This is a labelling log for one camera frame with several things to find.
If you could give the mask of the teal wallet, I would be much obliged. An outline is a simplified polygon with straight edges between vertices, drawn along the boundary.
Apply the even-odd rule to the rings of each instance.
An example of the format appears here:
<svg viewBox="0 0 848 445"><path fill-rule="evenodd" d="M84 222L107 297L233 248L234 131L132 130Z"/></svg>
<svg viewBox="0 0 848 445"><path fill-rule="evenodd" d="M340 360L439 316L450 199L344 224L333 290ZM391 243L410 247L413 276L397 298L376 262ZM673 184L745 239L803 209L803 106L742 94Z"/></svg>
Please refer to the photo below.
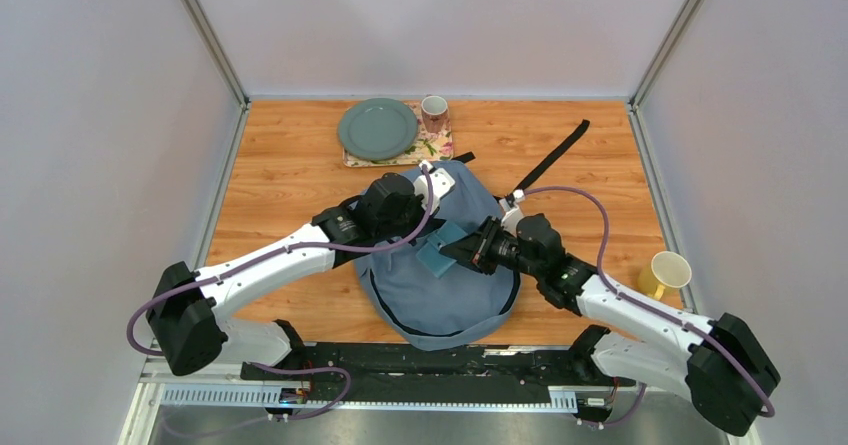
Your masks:
<svg viewBox="0 0 848 445"><path fill-rule="evenodd" d="M418 262L435 278L442 278L456 263L456 260L441 253L441 250L467 235L467 232L454 222L446 221L440 228L431 232L422 247L416 252Z"/></svg>

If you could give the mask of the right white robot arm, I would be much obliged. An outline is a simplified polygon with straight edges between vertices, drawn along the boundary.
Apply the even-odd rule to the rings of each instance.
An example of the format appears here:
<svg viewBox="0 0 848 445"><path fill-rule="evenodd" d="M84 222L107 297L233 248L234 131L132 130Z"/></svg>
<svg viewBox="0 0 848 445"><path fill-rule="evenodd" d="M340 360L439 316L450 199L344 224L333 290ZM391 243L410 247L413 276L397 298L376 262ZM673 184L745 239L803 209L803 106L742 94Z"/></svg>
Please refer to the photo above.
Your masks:
<svg viewBox="0 0 848 445"><path fill-rule="evenodd" d="M582 383L607 375L661 388L734 436L776 414L770 397L781 376L743 319L688 313L630 290L568 253L542 214L520 219L513 229L489 217L440 252L481 274L506 268L531 276L548 303L597 321L570 356Z"/></svg>

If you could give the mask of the blue-grey backpack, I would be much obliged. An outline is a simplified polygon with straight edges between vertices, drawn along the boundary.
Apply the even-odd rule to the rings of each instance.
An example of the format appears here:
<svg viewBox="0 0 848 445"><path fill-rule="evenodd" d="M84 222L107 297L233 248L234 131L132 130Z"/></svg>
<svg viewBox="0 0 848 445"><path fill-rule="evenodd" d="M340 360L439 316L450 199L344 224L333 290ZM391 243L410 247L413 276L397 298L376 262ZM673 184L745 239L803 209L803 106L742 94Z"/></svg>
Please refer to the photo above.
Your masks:
<svg viewBox="0 0 848 445"><path fill-rule="evenodd" d="M456 263L440 279L416 259L426 237L446 221L473 234L488 217L501 220L498 199L468 168L464 159L437 163L455 180L422 238L390 251L359 258L354 268L366 296L410 345L424 351L470 344L501 327L511 314L521 277L536 279L543 291L557 293L566 284L581 285L595 273L566 252L562 239L542 214L525 216L517 226L517 270L498 267L485 275Z"/></svg>

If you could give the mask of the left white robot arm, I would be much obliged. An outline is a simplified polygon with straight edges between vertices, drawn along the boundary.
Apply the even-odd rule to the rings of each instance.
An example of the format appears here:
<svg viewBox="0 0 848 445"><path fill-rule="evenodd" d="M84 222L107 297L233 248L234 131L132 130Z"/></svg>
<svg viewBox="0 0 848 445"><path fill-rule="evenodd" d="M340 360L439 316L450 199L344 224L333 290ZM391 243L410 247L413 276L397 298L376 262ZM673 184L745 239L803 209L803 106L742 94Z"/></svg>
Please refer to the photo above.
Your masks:
<svg viewBox="0 0 848 445"><path fill-rule="evenodd" d="M280 379L294 379L304 370L305 352L281 325L236 313L292 282L426 235L438 226L440 202L454 186L449 173L429 164L413 178L387 173L254 252L197 270L183 261L166 267L153 298L131 320L146 320L158 344L148 355L163 358L175 376L215 362L260 362Z"/></svg>

